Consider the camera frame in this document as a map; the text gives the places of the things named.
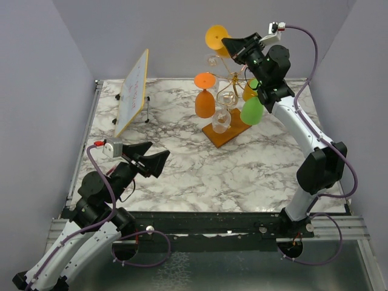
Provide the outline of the yellow plastic goblet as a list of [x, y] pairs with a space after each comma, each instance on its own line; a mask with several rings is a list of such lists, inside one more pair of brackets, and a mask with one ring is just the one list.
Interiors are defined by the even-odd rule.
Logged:
[[205, 36], [206, 45], [212, 49], [218, 56], [223, 58], [230, 58], [230, 55], [222, 43], [223, 38], [229, 38], [230, 35], [225, 27], [222, 25], [211, 26]]
[[248, 84], [245, 85], [243, 93], [242, 93], [242, 98], [244, 102], [248, 101], [250, 98], [257, 96], [257, 91], [253, 90], [252, 88], [249, 87]]

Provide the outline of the clear wine glass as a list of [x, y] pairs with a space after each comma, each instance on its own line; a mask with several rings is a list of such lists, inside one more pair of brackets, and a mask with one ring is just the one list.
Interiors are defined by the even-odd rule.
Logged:
[[209, 67], [216, 67], [221, 63], [221, 58], [218, 55], [207, 54], [204, 57], [204, 62]]
[[216, 110], [212, 118], [212, 127], [215, 133], [224, 133], [230, 126], [231, 110], [236, 106], [236, 95], [233, 92], [220, 92], [216, 97]]

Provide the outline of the orange plastic goblet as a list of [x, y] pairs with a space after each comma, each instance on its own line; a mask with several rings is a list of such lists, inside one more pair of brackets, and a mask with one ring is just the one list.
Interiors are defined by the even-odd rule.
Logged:
[[215, 98], [209, 91], [215, 84], [215, 77], [208, 72], [195, 76], [194, 84], [201, 89], [195, 99], [195, 113], [198, 117], [206, 119], [215, 113]]

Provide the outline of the green plastic goblet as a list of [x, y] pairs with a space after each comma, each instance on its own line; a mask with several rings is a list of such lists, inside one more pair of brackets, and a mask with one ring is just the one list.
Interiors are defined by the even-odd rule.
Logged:
[[[251, 79], [247, 82], [250, 88], [254, 90], [257, 87], [258, 81], [256, 79]], [[260, 122], [264, 112], [264, 107], [260, 103], [260, 100], [257, 96], [250, 98], [248, 101], [244, 102], [242, 107], [240, 118], [243, 123], [247, 125], [256, 125]]]

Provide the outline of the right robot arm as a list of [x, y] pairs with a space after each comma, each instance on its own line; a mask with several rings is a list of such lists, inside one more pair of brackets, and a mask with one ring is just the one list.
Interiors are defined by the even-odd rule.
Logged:
[[292, 237], [299, 232], [299, 221], [306, 219], [318, 195], [342, 178], [347, 147], [325, 135], [299, 106], [284, 77], [290, 68], [289, 51], [274, 45], [263, 53], [260, 36], [223, 38], [230, 57], [246, 65], [258, 81], [258, 101], [290, 132], [305, 160], [296, 173], [298, 189], [291, 202], [282, 210], [286, 218], [278, 223], [279, 232]]

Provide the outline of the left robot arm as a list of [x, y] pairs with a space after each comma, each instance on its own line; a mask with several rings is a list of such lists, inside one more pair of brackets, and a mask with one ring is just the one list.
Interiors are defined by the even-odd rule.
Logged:
[[153, 227], [139, 230], [135, 217], [117, 206], [136, 175], [158, 178], [162, 173], [170, 151], [146, 155], [151, 146], [110, 138], [87, 147], [95, 169], [83, 178], [81, 198], [53, 245], [30, 270], [13, 277], [19, 290], [68, 290], [71, 280], [106, 246], [157, 232]]

